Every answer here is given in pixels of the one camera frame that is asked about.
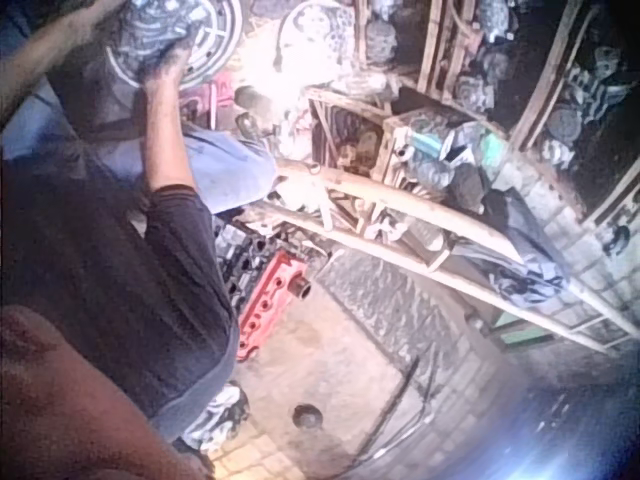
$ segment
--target dirty hand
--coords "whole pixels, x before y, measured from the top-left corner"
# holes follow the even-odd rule
[[[160,87],[178,91],[198,30],[198,26],[191,26],[186,37],[169,46],[159,60],[147,67],[144,80],[144,89],[147,93]]]
[[[126,0],[79,0],[71,4],[73,10],[66,15],[70,28],[78,36],[78,43],[91,40],[98,25],[118,11]]]

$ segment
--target black long-sleeve shirt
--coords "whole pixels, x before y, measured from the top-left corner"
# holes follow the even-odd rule
[[[165,438],[179,436],[231,374],[238,341],[198,195],[155,192],[144,238],[105,172],[6,167],[2,197],[2,303],[49,320]]]

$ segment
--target bamboo pole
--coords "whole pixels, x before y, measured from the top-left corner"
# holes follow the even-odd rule
[[[580,345],[590,348],[591,350],[604,354],[611,354],[611,352],[607,351],[604,345],[596,342],[588,336],[582,333],[572,332],[568,327],[542,314],[518,308],[502,299],[491,290],[477,285],[464,277],[447,272],[443,269],[431,272],[429,271],[428,265],[420,258],[409,255],[398,248],[387,247],[371,240],[365,240],[364,238],[361,238],[353,233],[338,228],[327,232],[324,230],[322,224],[310,219],[308,215],[293,212],[291,210],[287,210],[286,208],[278,207],[269,203],[258,202],[252,204],[252,207],[255,207],[265,213],[274,215],[280,220],[291,223],[300,228],[304,228],[313,233],[317,233],[331,240],[340,242],[349,248],[353,248],[369,255],[373,255],[384,261],[393,263],[394,265],[397,265],[401,268],[415,272],[418,275],[422,275],[424,277],[435,280],[436,282],[442,283],[443,285],[458,290],[462,293],[466,293],[467,295],[475,297],[479,300],[482,300],[483,302],[500,308],[505,312],[509,312],[517,317],[527,320],[561,337],[579,343]]]
[[[469,238],[490,250],[501,253],[510,260],[522,263],[520,255],[507,237],[484,223],[451,208],[342,170],[318,166],[311,174],[308,166],[301,162],[277,159],[276,163],[279,175],[305,182],[316,181],[326,188],[369,202],[380,203],[385,207],[399,210],[449,230],[461,237]]]

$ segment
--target man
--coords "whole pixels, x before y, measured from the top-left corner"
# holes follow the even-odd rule
[[[9,160],[2,178],[0,325],[8,477],[191,478],[145,418],[174,440],[234,364],[238,327],[217,269],[210,210],[216,201],[223,209],[264,195],[272,180],[264,172],[273,165],[261,167],[268,158],[233,144],[247,177],[264,168],[259,191],[231,198],[233,182],[243,178],[236,168],[224,195],[212,192],[207,206],[201,200],[178,107],[192,36],[145,82],[144,238],[127,221],[118,170],[94,161],[73,138],[42,78],[122,3],[96,0],[21,48],[9,45],[12,57],[3,52],[1,124],[13,114],[2,140]],[[20,25],[19,16],[6,18]],[[6,39],[3,32],[3,47]],[[112,477],[111,470],[120,473]]]

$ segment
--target blue jeans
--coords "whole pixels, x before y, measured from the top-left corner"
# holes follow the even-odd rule
[[[7,58],[26,43],[30,29],[15,4],[7,7],[0,22],[0,57]],[[269,193],[276,167],[261,146],[191,125],[185,125],[183,131],[198,193],[212,213],[246,205]],[[30,162],[34,169],[52,172],[70,157],[97,162],[132,188],[143,173],[143,140],[84,142],[46,78],[2,132],[5,161]]]

